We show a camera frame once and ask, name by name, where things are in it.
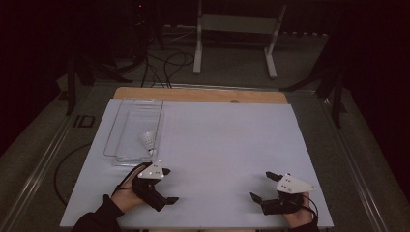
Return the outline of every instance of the black cable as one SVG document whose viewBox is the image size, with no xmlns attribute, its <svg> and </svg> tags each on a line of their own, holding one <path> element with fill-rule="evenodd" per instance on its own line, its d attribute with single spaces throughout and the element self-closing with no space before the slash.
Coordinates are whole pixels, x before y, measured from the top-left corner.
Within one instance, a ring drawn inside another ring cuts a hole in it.
<svg viewBox="0 0 410 232">
<path fill-rule="evenodd" d="M 300 207 L 300 208 L 302 208 L 302 209 L 304 209 L 304 210 L 307 210 L 307 211 L 309 211 L 309 212 L 311 212 L 312 214 L 313 214 L 313 220 L 316 220 L 316 223 L 317 223 L 317 220 L 319 219 L 319 212 L 318 212 L 318 210 L 317 210 L 317 206 L 316 206 L 316 204 L 310 199 L 310 198 L 308 198 L 307 196 L 305 196 L 305 195 L 302 195 L 304 198 L 306 198 L 307 200 L 309 200 L 312 204 L 313 204 L 313 206 L 314 206 L 314 208 L 315 208 L 315 211 L 313 211 L 311 208 L 309 208 L 309 207 L 306 207 L 306 206 L 303 206 L 303 205 L 300 205 L 300 204 L 298 204 L 298 203 L 296 203 L 296 202 L 293 202 L 293 201 L 290 201 L 290 200 L 285 200 L 287 203 L 289 203 L 289 204 L 292 204 L 292 205 L 296 205 L 296 206 L 298 206 L 298 207 Z"/>
<path fill-rule="evenodd" d="M 67 155 L 64 156 L 64 158 L 58 163 L 57 167 L 55 168 L 54 171 L 54 178 L 53 178 L 53 185 L 54 185 L 54 191 L 57 194 L 57 197 L 60 199 L 61 203 L 63 203 L 63 205 L 67 206 L 67 202 L 64 199 L 64 197 L 61 195 L 60 191 L 57 188 L 57 174 L 58 174 L 58 170 L 60 169 L 61 165 L 64 163 L 64 161 L 66 161 L 66 159 L 68 157 L 70 157 L 71 155 L 75 154 L 76 152 L 78 152 L 79 150 L 89 147 L 91 145 L 91 143 L 87 143 L 85 145 L 82 145 L 81 147 L 78 147 L 76 149 L 74 149 L 73 151 L 71 151 L 70 153 L 68 153 Z"/>
<path fill-rule="evenodd" d="M 180 69 L 182 69 L 184 66 L 190 65 L 190 64 L 192 64 L 193 61 L 194 61 L 193 55 L 191 55 L 191 54 L 189 54 L 189 53 L 187 53 L 187 52 L 184 52 L 184 51 L 182 51 L 182 50 L 179 50 L 179 49 L 172 49 L 172 50 L 177 50 L 178 52 L 176 52 L 176 53 L 174 53 L 174 54 L 168 56 L 165 60 L 163 60 L 162 58 L 159 58 L 159 57 L 157 57 L 157 56 L 155 56 L 155 55 L 148 54 L 149 56 L 151 56 L 151 57 L 153 57 L 153 58 L 155 58 L 155 59 L 157 59 L 157 60 L 163 61 L 163 72 L 164 72 L 164 74 L 165 74 L 165 82 L 166 82 L 167 87 L 170 88 L 170 89 L 172 89 L 172 85 L 171 85 L 171 83 L 170 83 L 170 77 L 171 77 L 172 75 L 174 75 L 177 71 L 179 71 Z M 183 62 L 183 63 L 178 64 L 178 63 L 173 63 L 173 62 L 170 62 L 170 61 L 169 61 L 171 58 L 173 58 L 174 56 L 177 56 L 177 55 L 184 55 L 184 62 Z M 190 60 L 189 62 L 187 62 L 187 56 L 189 56 L 189 57 L 191 58 L 191 60 Z M 168 74 L 168 72 L 166 71 L 166 66 L 167 66 L 167 65 L 177 66 L 178 68 L 177 68 L 172 74 Z"/>
<path fill-rule="evenodd" d="M 172 64 L 172 63 L 169 62 L 169 60 L 170 60 L 172 57 L 177 56 L 177 55 L 180 55 L 180 54 L 184 55 L 184 63 L 183 63 L 184 65 L 179 65 L 178 68 L 177 68 L 171 75 L 168 75 L 168 73 L 166 72 L 166 65 L 167 65 L 167 64 Z M 168 56 L 168 58 L 166 58 L 165 62 L 163 63 L 163 72 L 164 72 L 164 74 L 165 74 L 166 84 L 169 86 L 170 89 L 172 89 L 171 82 L 170 82 L 171 76 L 172 76 L 173 74 L 175 74 L 177 71 L 179 71 L 180 69 L 182 69 L 182 68 L 186 65 L 186 61 L 187 61 L 187 53 L 185 53 L 185 52 L 178 52 L 178 53 L 175 53 L 175 54 L 173 54 L 173 55 Z"/>
</svg>

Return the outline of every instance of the white table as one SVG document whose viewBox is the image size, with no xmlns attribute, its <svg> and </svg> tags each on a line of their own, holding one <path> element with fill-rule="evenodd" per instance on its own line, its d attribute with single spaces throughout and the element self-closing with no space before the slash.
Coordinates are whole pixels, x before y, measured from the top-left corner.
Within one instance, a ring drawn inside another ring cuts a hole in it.
<svg viewBox="0 0 410 232">
<path fill-rule="evenodd" d="M 111 100 L 82 167 L 61 226 L 94 212 L 131 170 L 112 165 L 103 150 L 121 100 Z M 249 193 L 278 196 L 266 171 L 291 175 L 317 187 L 311 193 L 320 227 L 333 222 L 289 104 L 164 101 L 159 159 L 171 173 L 156 187 L 180 199 L 159 213 L 148 205 L 119 218 L 127 228 L 283 228 L 282 216 L 264 216 Z"/>
</svg>

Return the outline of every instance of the transparent plastic box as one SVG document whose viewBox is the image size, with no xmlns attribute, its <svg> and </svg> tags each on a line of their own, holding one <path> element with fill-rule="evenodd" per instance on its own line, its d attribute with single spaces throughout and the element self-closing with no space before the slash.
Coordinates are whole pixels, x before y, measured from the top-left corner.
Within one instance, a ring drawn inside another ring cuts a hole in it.
<svg viewBox="0 0 410 232">
<path fill-rule="evenodd" d="M 122 100 L 104 155 L 114 165 L 136 166 L 156 161 L 160 143 L 163 101 Z"/>
</svg>

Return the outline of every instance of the metal stand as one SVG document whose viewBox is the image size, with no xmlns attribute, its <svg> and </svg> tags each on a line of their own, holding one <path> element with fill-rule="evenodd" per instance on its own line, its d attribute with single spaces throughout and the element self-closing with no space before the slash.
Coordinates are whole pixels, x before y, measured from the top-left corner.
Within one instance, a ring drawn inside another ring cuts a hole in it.
<svg viewBox="0 0 410 232">
<path fill-rule="evenodd" d="M 202 13 L 202 0 L 198 0 L 198 19 L 196 26 L 196 50 L 193 62 L 193 73 L 200 74 L 202 60 L 202 30 L 225 32 L 244 32 L 272 35 L 271 42 L 264 49 L 269 77 L 276 78 L 277 71 L 272 53 L 278 39 L 278 33 L 283 20 L 286 5 L 282 5 L 278 18 L 238 17 L 226 15 L 212 15 Z"/>
</svg>

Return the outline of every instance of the electrical wire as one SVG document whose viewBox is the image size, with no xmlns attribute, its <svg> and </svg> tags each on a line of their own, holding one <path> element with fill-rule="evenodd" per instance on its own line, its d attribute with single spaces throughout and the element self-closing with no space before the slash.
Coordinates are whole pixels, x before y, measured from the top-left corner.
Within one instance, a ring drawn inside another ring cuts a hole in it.
<svg viewBox="0 0 410 232">
<path fill-rule="evenodd" d="M 172 49 L 168 49 L 168 50 L 176 50 L 177 52 L 174 53 L 174 54 L 169 55 L 169 56 L 168 56 L 167 58 L 165 58 L 165 59 L 162 59 L 162 58 L 160 58 L 160 57 L 157 57 L 157 56 L 152 55 L 152 54 L 149 54 L 149 53 L 148 53 L 147 55 L 148 55 L 149 57 L 152 57 L 152 58 L 154 58 L 154 59 L 157 59 L 157 60 L 163 62 L 162 68 L 163 68 L 163 73 L 164 73 L 164 75 L 165 75 L 166 87 L 172 89 L 172 85 L 171 85 L 171 82 L 170 82 L 171 76 L 173 76 L 177 71 L 179 71 L 180 69 L 182 69 L 184 66 L 187 66 L 187 65 L 192 64 L 192 63 L 193 63 L 193 55 L 188 54 L 187 52 L 184 52 L 184 51 L 182 51 L 182 50 L 180 50 L 180 49 L 172 48 Z M 174 58 L 175 56 L 178 56 L 178 55 L 183 55 L 183 56 L 184 56 L 184 61 L 183 61 L 182 63 L 175 63 L 175 62 L 171 62 L 171 61 L 170 61 L 172 58 Z M 167 70 L 167 67 L 170 66 L 170 65 L 177 67 L 177 69 L 176 69 L 174 72 L 172 72 L 171 74 L 169 74 L 169 73 L 168 73 L 168 70 Z M 165 88 L 164 85 L 163 85 L 163 83 L 162 83 L 162 81 L 161 81 L 161 79 L 160 79 L 160 77 L 158 76 L 157 69 L 156 69 L 153 65 L 149 64 L 148 58 L 147 58 L 147 66 L 148 66 L 148 67 L 150 68 L 150 70 L 154 73 L 154 74 L 153 74 L 153 84 L 151 85 L 151 87 L 154 87 L 154 85 L 155 85 L 156 82 L 158 81 L 158 82 L 161 84 L 162 88 Z"/>
<path fill-rule="evenodd" d="M 63 159 L 61 159 L 61 161 L 58 163 L 57 167 L 55 168 L 54 171 L 54 178 L 53 178 L 53 185 L 54 185 L 54 191 L 57 194 L 58 199 L 60 199 L 61 203 L 63 203 L 63 205 L 67 206 L 68 202 L 66 202 L 66 199 L 61 195 L 60 191 L 57 188 L 57 175 L 58 175 L 58 171 L 61 167 L 61 165 L 67 160 L 67 158 L 69 158 L 70 156 L 72 156 L 73 154 L 75 154 L 76 152 L 78 152 L 81 149 L 84 149 L 86 147 L 91 146 L 91 143 L 87 143 L 85 145 L 82 145 L 76 149 L 74 149 L 73 151 L 69 152 L 68 154 L 66 154 Z"/>
<path fill-rule="evenodd" d="M 315 204 L 309 197 L 307 197 L 307 196 L 305 196 L 305 195 L 302 195 L 302 196 L 303 196 L 304 198 L 306 198 L 309 202 L 311 202 L 311 203 L 313 204 L 313 206 L 314 206 L 314 208 L 315 208 L 315 211 L 313 211 L 310 207 L 303 206 L 303 205 L 298 204 L 298 203 L 296 203 L 296 202 L 293 202 L 293 201 L 290 201 L 290 200 L 285 200 L 285 201 L 286 201 L 287 203 L 289 203 L 289 204 L 296 205 L 296 206 L 298 206 L 298 207 L 300 207 L 300 208 L 302 208 L 302 209 L 305 209 L 305 210 L 311 212 L 311 213 L 313 214 L 313 219 L 318 220 L 318 219 L 319 219 L 319 212 L 318 212 L 318 210 L 317 210 L 316 204 Z"/>
</svg>

